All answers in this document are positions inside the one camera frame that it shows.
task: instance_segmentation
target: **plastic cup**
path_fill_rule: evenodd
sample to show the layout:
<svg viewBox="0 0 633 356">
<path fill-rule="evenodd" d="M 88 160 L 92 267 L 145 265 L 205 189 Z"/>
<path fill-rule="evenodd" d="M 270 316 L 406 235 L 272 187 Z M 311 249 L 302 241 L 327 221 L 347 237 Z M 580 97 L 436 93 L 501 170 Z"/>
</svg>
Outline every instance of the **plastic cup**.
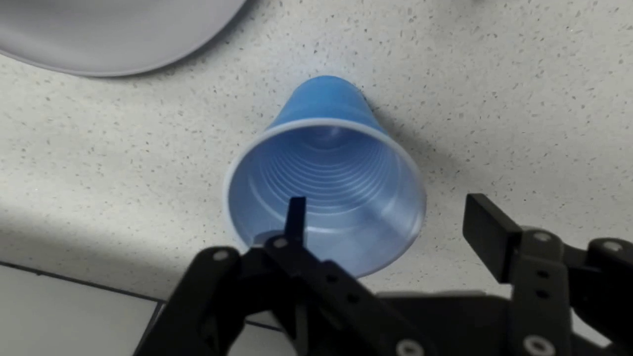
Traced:
<svg viewBox="0 0 633 356">
<path fill-rule="evenodd" d="M 307 249 L 355 276 L 398 259 L 426 213 L 418 166 L 341 77 L 315 77 L 294 93 L 230 170 L 224 207 L 254 247 L 284 231 L 294 195 L 307 197 Z"/>
</svg>

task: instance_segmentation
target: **screw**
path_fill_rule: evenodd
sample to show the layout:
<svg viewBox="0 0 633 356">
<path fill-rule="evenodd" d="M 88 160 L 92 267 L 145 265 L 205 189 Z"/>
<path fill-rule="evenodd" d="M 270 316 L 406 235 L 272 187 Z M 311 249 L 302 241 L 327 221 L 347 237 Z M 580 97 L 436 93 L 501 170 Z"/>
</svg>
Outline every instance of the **screw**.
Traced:
<svg viewBox="0 0 633 356">
<path fill-rule="evenodd" d="M 274 241 L 274 245 L 276 245 L 278 249 L 284 249 L 284 247 L 290 245 L 290 241 L 288 241 L 286 237 L 280 237 L 280 239 Z"/>
<path fill-rule="evenodd" d="M 551 233 L 547 233 L 547 231 L 539 231 L 539 233 L 535 233 L 535 239 L 539 239 L 539 241 L 551 241 L 551 239 L 553 239 L 553 235 L 551 235 Z"/>
<path fill-rule="evenodd" d="M 604 247 L 612 249 L 612 251 L 622 251 L 624 249 L 624 245 L 620 241 L 606 241 Z"/>
<path fill-rule="evenodd" d="M 527 348 L 527 352 L 531 356 L 555 356 L 557 354 L 555 344 L 549 338 L 539 336 L 539 334 L 527 336 L 523 340 L 523 346 Z"/>
<path fill-rule="evenodd" d="M 230 253 L 226 249 L 220 249 L 220 251 L 214 253 L 214 261 L 224 261 L 228 257 L 230 257 Z"/>
<path fill-rule="evenodd" d="M 424 356 L 424 348 L 420 346 L 418 340 L 404 338 L 396 344 L 396 354 L 398 356 Z"/>
</svg>

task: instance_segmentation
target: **white speckled countertop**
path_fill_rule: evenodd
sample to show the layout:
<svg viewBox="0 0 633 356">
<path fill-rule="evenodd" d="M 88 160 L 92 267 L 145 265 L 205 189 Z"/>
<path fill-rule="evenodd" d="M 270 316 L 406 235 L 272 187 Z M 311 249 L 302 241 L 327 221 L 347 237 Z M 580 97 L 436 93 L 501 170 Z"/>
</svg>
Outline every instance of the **white speckled countertop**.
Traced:
<svg viewBox="0 0 633 356">
<path fill-rule="evenodd" d="M 0 57 L 0 259 L 167 296 L 232 243 L 230 162 L 307 77 L 365 89 L 428 182 L 424 237 L 375 288 L 485 288 L 485 191 L 584 247 L 633 229 L 633 4 L 260 0 L 201 55 L 84 79 Z"/>
</svg>

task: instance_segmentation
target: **black metal bracket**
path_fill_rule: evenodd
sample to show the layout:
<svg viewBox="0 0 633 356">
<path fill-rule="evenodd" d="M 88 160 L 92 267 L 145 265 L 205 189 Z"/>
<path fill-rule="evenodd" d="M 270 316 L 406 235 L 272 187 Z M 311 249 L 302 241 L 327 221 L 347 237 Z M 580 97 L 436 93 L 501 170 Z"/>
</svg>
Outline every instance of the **black metal bracket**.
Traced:
<svg viewBox="0 0 633 356">
<path fill-rule="evenodd" d="M 375 296 L 305 247 L 307 199 L 290 201 L 282 235 L 238 255 L 203 251 L 137 356 L 224 356 L 248 314 L 272 310 L 298 354 L 628 354 L 632 352 L 632 243 L 596 239 L 590 251 L 545 229 L 523 229 L 482 193 L 468 197 L 464 233 L 513 298 Z M 576 336 L 571 306 L 614 340 Z"/>
</svg>

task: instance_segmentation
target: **cup rim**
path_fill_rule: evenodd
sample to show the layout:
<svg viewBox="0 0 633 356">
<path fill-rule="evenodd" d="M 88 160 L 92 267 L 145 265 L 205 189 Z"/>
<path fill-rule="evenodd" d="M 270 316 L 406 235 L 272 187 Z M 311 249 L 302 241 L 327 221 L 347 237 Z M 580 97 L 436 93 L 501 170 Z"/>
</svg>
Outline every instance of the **cup rim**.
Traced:
<svg viewBox="0 0 633 356">
<path fill-rule="evenodd" d="M 250 245 L 246 243 L 246 239 L 242 239 L 234 219 L 232 219 L 232 209 L 230 209 L 230 189 L 232 189 L 232 180 L 240 168 L 240 164 L 244 162 L 244 158 L 254 152 L 260 144 L 264 144 L 266 140 L 270 138 L 276 138 L 280 134 L 286 134 L 290 130 L 298 130 L 298 128 L 309 128 L 309 126 L 337 126 L 337 128 L 349 128 L 349 130 L 357 130 L 357 132 L 363 132 L 363 134 L 369 134 L 385 144 L 389 144 L 391 148 L 394 148 L 398 152 L 398 156 L 402 156 L 402 160 L 408 164 L 408 168 L 412 170 L 412 174 L 416 176 L 416 182 L 420 182 L 420 189 L 426 191 L 426 182 L 420 174 L 420 168 L 416 164 L 416 160 L 412 158 L 412 154 L 400 144 L 396 142 L 389 132 L 385 130 L 379 130 L 375 126 L 369 126 L 369 124 L 363 124 L 363 122 L 357 122 L 357 120 L 349 120 L 349 118 L 339 118 L 339 116 L 307 116 L 307 118 L 298 118 L 294 122 L 284 122 L 280 126 L 270 126 L 264 134 L 258 136 L 258 140 L 254 140 L 252 144 L 248 144 L 240 156 L 232 162 L 230 170 L 226 172 L 224 176 L 224 184 L 222 184 L 222 219 L 224 223 L 230 225 L 230 233 L 232 233 L 232 239 L 236 241 L 234 245 L 238 247 L 240 253 L 246 253 L 250 249 Z M 363 273 L 363 275 L 371 275 L 391 263 L 394 263 L 404 251 L 408 251 L 408 247 L 416 241 L 416 235 L 420 237 L 422 233 L 422 225 L 424 225 L 424 219 L 426 219 L 426 209 L 428 209 L 428 201 L 426 201 L 426 193 L 422 193 L 422 217 L 420 217 L 420 223 L 412 235 L 412 239 L 408 239 L 408 245 L 389 263 L 383 263 L 383 265 L 377 265 L 373 267 L 371 271 Z"/>
</svg>

